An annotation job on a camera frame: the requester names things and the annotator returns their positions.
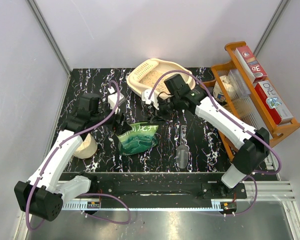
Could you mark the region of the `green litter bag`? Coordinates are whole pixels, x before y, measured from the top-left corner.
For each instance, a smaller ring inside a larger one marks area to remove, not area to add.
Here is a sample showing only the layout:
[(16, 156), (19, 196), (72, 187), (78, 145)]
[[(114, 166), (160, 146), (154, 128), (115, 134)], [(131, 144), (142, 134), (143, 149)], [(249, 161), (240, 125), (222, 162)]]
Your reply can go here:
[(158, 125), (146, 122), (137, 122), (130, 125), (131, 130), (118, 135), (118, 150), (123, 156), (143, 153), (158, 144), (156, 137)]

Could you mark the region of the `clear plastic scoop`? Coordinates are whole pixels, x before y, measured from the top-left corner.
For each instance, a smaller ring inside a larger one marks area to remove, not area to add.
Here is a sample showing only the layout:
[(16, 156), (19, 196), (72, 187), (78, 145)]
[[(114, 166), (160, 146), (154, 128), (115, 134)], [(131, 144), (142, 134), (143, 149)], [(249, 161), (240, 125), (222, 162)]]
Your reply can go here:
[(186, 146), (187, 126), (181, 125), (180, 128), (180, 145), (176, 149), (176, 163), (180, 169), (185, 169), (189, 160), (189, 148)]

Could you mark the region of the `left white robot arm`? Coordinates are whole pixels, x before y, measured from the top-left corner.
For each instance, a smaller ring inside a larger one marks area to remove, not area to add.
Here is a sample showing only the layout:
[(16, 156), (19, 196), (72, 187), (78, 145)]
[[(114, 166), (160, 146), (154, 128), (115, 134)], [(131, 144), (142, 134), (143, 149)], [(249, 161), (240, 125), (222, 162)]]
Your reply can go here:
[(66, 183), (58, 181), (88, 133), (99, 126), (107, 126), (116, 134), (123, 134), (131, 127), (126, 123), (119, 106), (125, 100), (121, 93), (108, 96), (107, 103), (100, 105), (100, 96), (85, 93), (78, 101), (78, 107), (61, 126), (57, 139), (38, 169), (26, 182), (18, 181), (14, 193), (20, 209), (27, 216), (33, 215), (46, 221), (53, 221), (59, 215), (63, 204), (84, 194), (92, 198), (98, 193), (98, 178), (81, 172)]

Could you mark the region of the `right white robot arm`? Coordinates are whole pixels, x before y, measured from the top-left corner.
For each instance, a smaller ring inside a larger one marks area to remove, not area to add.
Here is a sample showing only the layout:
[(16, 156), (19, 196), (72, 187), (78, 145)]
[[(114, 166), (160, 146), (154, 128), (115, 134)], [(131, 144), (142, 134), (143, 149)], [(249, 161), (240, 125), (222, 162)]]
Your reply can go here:
[(147, 105), (153, 105), (162, 116), (173, 110), (188, 110), (212, 124), (234, 145), (237, 152), (232, 165), (217, 186), (218, 194), (229, 198), (235, 193), (235, 186), (269, 155), (270, 134), (265, 128), (256, 129), (227, 111), (200, 81), (190, 87), (180, 70), (171, 70), (169, 73), (171, 76), (164, 80), (169, 91), (166, 100), (160, 101), (153, 88), (145, 90), (141, 99)]

